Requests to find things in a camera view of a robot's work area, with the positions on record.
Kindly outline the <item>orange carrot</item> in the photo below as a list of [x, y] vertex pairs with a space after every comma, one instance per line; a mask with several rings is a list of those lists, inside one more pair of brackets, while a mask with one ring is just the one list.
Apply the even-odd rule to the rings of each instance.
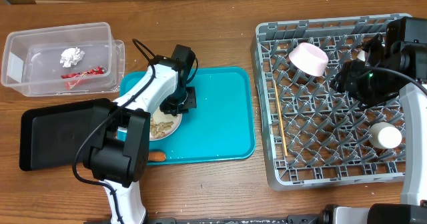
[[150, 151], [148, 155], [148, 161], [163, 162], [166, 159], [166, 154], [161, 151]]

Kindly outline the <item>white bowl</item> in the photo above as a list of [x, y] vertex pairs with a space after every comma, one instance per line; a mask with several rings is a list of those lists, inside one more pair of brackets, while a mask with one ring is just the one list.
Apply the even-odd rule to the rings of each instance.
[[365, 52], [365, 51], [363, 51], [363, 50], [361, 50], [358, 54], [357, 54], [357, 59], [358, 60], [361, 60], [361, 61], [363, 61], [363, 62], [365, 62], [366, 61], [366, 56], [367, 56], [367, 52]]

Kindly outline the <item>red snack wrapper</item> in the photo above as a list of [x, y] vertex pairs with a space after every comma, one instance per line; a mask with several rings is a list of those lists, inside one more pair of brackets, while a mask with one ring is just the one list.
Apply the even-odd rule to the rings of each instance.
[[105, 72], [106, 72], [106, 69], [104, 69], [101, 66], [98, 66], [94, 69], [62, 75], [61, 78], [62, 79], [72, 79], [72, 81], [66, 81], [65, 82], [65, 88], [70, 91], [70, 90], [74, 89], [76, 86], [85, 82], [85, 79], [75, 80], [75, 78], [92, 76], [92, 75], [102, 75]]

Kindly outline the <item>wooden chopstick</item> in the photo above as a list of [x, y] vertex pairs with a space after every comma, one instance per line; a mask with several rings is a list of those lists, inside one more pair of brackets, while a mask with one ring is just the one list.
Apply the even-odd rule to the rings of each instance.
[[275, 79], [273, 79], [273, 86], [274, 86], [274, 95], [275, 95], [276, 105], [277, 105], [276, 109], [277, 109], [277, 112], [278, 112], [279, 126], [280, 126], [280, 133], [281, 133], [281, 138], [282, 138], [282, 145], [283, 145], [283, 150], [284, 150], [284, 156], [287, 157], [288, 156], [288, 149], [287, 149], [286, 138], [285, 138], [285, 134], [284, 134], [284, 126], [283, 126], [283, 120], [282, 120], [282, 111], [281, 111], [281, 105], [280, 105], [280, 97], [278, 95], [278, 88], [277, 88]]

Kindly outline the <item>pink bowl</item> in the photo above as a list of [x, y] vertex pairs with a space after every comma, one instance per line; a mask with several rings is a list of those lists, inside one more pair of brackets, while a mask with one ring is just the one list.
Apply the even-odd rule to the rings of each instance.
[[300, 71], [314, 77], [322, 76], [329, 62], [327, 54], [311, 43], [300, 43], [289, 59]]

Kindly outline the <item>white tissue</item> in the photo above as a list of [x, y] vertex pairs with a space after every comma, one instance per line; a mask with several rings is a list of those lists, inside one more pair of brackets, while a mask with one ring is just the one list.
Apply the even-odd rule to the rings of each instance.
[[62, 64], [64, 68], [70, 68], [81, 61], [84, 55], [85, 52], [78, 47], [68, 48], [62, 52], [60, 64]]

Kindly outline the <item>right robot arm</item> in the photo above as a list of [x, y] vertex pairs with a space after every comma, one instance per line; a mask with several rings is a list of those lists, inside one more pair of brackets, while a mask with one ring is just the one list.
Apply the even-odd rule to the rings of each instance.
[[339, 93], [362, 109], [395, 97], [404, 112], [406, 172], [399, 204], [377, 203], [367, 223], [426, 222], [426, 20], [403, 17], [389, 22], [384, 35], [363, 44], [365, 60], [347, 61], [331, 80]]

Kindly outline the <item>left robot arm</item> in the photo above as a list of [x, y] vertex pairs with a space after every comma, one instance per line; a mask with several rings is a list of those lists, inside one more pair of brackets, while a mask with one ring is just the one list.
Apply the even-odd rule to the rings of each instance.
[[197, 106], [195, 89], [189, 86], [198, 68], [195, 53], [177, 45], [171, 57], [164, 57], [134, 43], [148, 60], [146, 74], [125, 95], [94, 107], [92, 131], [75, 155], [83, 159], [93, 179], [82, 178], [72, 166], [77, 180], [104, 188], [111, 223], [145, 221], [137, 184], [148, 161], [151, 116], [156, 110], [176, 116]]

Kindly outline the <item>light green cup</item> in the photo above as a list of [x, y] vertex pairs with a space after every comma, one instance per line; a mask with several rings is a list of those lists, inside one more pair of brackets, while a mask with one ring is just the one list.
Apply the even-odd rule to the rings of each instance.
[[369, 128], [370, 143], [379, 149], [393, 149], [402, 142], [401, 132], [392, 124], [379, 122]]

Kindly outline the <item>white round plate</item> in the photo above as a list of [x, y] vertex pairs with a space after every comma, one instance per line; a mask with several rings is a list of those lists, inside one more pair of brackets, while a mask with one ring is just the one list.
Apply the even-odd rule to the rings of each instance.
[[150, 119], [149, 139], [156, 141], [171, 135], [181, 123], [182, 114], [173, 116], [157, 108]]

